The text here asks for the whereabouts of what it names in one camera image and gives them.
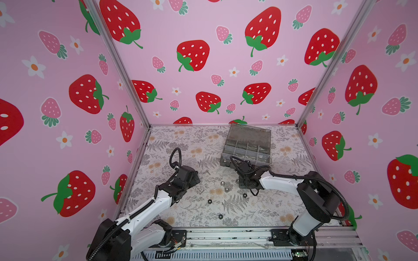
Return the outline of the grey plastic compartment box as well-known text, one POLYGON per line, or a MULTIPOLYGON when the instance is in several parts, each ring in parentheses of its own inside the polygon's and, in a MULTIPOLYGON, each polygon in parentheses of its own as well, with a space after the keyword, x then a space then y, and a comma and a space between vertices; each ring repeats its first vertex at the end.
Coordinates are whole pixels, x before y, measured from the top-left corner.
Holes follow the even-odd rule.
POLYGON ((220 166, 234 168, 230 157, 250 161, 255 166, 271 164, 271 130, 231 124, 220 158, 220 166))

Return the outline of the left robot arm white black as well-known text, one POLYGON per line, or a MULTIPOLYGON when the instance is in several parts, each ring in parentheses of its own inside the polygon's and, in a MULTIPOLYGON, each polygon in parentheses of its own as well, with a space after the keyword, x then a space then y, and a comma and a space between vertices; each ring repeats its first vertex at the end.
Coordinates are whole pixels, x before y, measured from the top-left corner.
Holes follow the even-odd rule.
POLYGON ((200 183, 198 172, 189 166, 176 167, 165 183, 156 186, 154 195, 132 212, 115 221, 103 221, 86 255, 87 261, 129 261, 145 249, 170 242, 172 226, 153 221, 179 202, 188 189, 200 183))

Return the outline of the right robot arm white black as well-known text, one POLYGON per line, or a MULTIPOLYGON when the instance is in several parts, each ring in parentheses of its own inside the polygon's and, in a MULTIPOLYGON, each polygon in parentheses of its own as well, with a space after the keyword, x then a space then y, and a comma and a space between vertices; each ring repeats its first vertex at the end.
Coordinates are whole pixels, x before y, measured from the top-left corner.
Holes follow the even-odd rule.
POLYGON ((298 215, 279 241, 301 246, 308 240, 314 240, 314 232, 331 220, 349 219, 350 208, 343 194, 330 182, 315 172, 304 176, 282 175, 272 171, 269 165, 255 166, 231 156, 231 163, 246 189, 253 196, 260 190, 278 190, 299 195, 305 210, 298 215))

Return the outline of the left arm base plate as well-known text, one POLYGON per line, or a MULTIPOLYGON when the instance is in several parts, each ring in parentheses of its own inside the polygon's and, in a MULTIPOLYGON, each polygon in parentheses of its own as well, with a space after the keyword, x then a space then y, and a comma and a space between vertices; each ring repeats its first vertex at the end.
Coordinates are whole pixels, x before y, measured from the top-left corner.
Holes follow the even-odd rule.
POLYGON ((163 237, 163 240, 153 245, 151 248, 172 248, 176 244, 180 243, 180 247, 186 246, 186 240, 187 240, 187 230, 173 230, 171 234, 165 235, 163 237))

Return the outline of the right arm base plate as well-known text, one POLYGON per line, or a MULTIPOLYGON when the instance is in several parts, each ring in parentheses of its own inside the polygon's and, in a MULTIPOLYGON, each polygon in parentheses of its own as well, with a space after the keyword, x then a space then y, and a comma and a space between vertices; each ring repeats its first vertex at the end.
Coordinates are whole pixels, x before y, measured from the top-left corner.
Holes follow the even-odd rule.
POLYGON ((271 237, 268 241, 272 242, 274 246, 317 246, 314 232, 310 232, 307 236, 301 236, 292 229, 271 229, 271 237))

